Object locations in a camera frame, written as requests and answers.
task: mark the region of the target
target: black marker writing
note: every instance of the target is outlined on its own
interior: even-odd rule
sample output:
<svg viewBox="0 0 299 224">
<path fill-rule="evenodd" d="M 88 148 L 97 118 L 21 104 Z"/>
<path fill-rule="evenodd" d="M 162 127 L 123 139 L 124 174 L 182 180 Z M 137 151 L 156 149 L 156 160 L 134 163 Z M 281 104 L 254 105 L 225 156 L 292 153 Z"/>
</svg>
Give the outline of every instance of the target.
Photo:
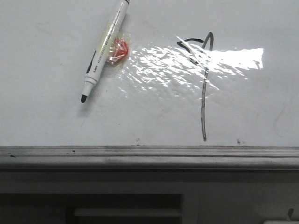
<svg viewBox="0 0 299 224">
<path fill-rule="evenodd" d="M 183 44 L 183 42 L 188 42 L 188 41 L 196 41 L 196 42 L 200 42 L 203 43 L 202 44 L 202 48 L 205 49 L 206 48 L 206 44 L 208 43 L 208 41 L 210 41 L 210 47 L 209 47 L 209 51 L 213 50 L 213 44 L 214 44 L 214 35 L 212 32 L 210 32 L 205 41 L 201 40 L 201 39 L 195 39 L 195 38 L 190 38 L 190 39 L 186 39 L 184 41 L 179 41 L 177 42 L 178 46 L 184 48 L 186 51 L 188 51 L 188 53 L 191 53 L 190 49 Z M 192 58 L 189 58 L 190 61 L 195 64 L 198 65 L 199 63 L 197 61 L 195 61 Z M 205 108 L 206 108 L 206 81 L 207 81 L 207 75 L 209 73 L 209 68 L 206 66 L 205 67 L 205 77 L 204 77 L 204 82 L 202 85 L 202 98 L 201 98 L 201 130 L 202 130 L 202 137 L 203 140 L 206 141 L 206 117 L 205 117 Z"/>
</svg>

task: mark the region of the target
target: whiteboard frame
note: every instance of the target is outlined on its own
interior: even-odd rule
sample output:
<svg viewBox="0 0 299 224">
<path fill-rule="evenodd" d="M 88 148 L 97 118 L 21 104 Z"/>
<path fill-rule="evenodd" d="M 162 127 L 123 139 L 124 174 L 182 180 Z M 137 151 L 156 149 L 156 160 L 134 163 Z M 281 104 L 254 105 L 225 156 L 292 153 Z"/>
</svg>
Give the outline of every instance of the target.
<svg viewBox="0 0 299 224">
<path fill-rule="evenodd" d="M 0 147 L 0 168 L 299 170 L 299 147 Z"/>
</svg>

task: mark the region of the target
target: white surface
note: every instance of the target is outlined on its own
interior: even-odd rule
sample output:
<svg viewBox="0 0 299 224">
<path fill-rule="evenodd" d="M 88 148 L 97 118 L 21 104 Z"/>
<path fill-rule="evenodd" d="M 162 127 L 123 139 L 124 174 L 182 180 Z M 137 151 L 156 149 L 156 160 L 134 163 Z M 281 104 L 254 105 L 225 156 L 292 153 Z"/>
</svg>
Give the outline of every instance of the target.
<svg viewBox="0 0 299 224">
<path fill-rule="evenodd" d="M 104 69 L 83 105 L 84 75 L 114 3 L 0 2 L 0 145 L 299 146 L 297 0 L 131 1 L 123 24 L 131 58 L 123 70 Z M 263 68 L 209 73 L 217 88 L 207 88 L 203 142 L 201 84 L 140 83 L 132 60 L 209 31 L 215 52 L 263 49 Z"/>
</svg>

